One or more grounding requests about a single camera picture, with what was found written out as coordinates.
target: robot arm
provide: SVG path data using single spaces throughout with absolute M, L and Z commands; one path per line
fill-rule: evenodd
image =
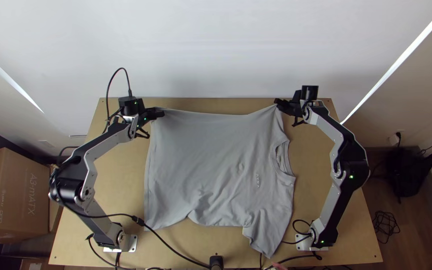
M 118 144 L 127 143 L 136 137 L 149 138 L 142 127 L 151 120 L 163 117 L 164 112 L 145 108 L 143 100 L 135 97 L 122 97 L 119 105 L 123 123 L 119 123 L 116 118 L 105 133 L 76 148 L 53 171 L 49 182 L 49 198 L 78 213 L 104 251 L 134 252 L 136 235 L 125 235 L 121 224 L 111 222 L 94 199 L 94 185 L 98 176 L 94 162 Z M 142 219 L 133 220 L 144 225 Z
M 329 153 L 332 185 L 319 218 L 310 225 L 308 234 L 311 236 L 297 244 L 301 251 L 327 250 L 336 242 L 337 226 L 351 195 L 366 182 L 370 172 L 364 148 L 351 131 L 329 115 L 317 96 L 318 86 L 304 85 L 292 100 L 274 100 L 280 111 L 295 116 L 294 127 L 302 123 L 315 125 L 334 142 Z M 296 235 L 297 240 L 302 237 L 305 235 Z

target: t-shirt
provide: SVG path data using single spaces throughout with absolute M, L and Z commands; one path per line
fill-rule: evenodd
M 151 123 L 144 217 L 238 226 L 270 258 L 291 219 L 295 177 L 276 105 L 245 115 L 165 109 Z

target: black bag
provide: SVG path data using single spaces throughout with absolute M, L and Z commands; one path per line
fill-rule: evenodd
M 396 148 L 386 157 L 386 179 L 401 203 L 401 197 L 416 195 L 432 168 L 432 154 L 418 155 L 404 148 Z

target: white wall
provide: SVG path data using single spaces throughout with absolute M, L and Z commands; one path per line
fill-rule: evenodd
M 344 125 L 365 147 L 389 146 L 399 129 L 403 146 L 432 145 L 432 32 Z
M 84 142 L 83 138 L 68 138 L 1 77 L 0 135 L 35 154 L 54 156 L 64 146 Z M 38 140 L 48 140 L 54 147 L 47 147 Z
M 431 20 L 428 0 L 0 0 L 0 66 L 65 135 L 87 132 L 121 66 L 141 97 L 320 85 L 343 119 Z

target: table surface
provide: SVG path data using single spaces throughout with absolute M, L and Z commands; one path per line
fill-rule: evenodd
M 322 98 L 330 114 L 338 119 L 331 99 Z M 149 107 L 164 107 L 178 110 L 242 115 L 255 112 L 273 104 L 273 98 L 144 98 Z M 109 99 L 109 111 L 118 109 L 117 98 Z M 86 140 L 97 137 L 104 129 L 106 118 L 105 99 L 98 101 Z M 332 179 L 330 177 L 329 152 L 333 142 L 316 126 L 292 127 L 293 117 L 283 115 L 284 132 L 290 139 L 289 161 L 297 176 L 294 185 L 292 218 L 306 221 L 318 218 Z M 145 130 L 151 133 L 150 125 Z M 95 184 L 95 198 L 107 214 L 127 213 L 144 216 L 144 175 L 146 156 L 150 141 L 137 138 L 120 144 L 101 158 L 95 165 L 98 177 Z M 143 231 L 127 217 L 112 217 L 119 222 L 127 234 L 137 234 L 136 252 L 121 255 L 121 266 L 129 268 L 197 268 L 164 246 L 151 232 Z M 296 227 L 300 231 L 308 228 L 304 224 Z M 157 232 L 177 251 L 184 255 L 209 263 L 216 253 L 223 256 L 225 268 L 258 268 L 260 253 L 252 249 L 241 227 L 201 226 L 185 219 Z M 291 260 L 287 266 L 330 266 L 382 262 L 380 248 L 373 229 L 368 207 L 361 188 L 349 201 L 338 226 L 339 237 L 329 251 L 319 251 L 323 260 L 314 257 Z M 91 251 L 85 240 L 90 230 L 72 212 L 64 209 L 51 251 L 50 264 L 68 266 L 107 266 Z M 283 240 L 294 242 L 295 232 L 288 225 Z M 110 262 L 115 253 L 96 251 Z M 263 256 L 263 265 L 281 261 L 288 257 L 309 254 L 297 251 L 295 245 L 282 243 L 271 259 Z

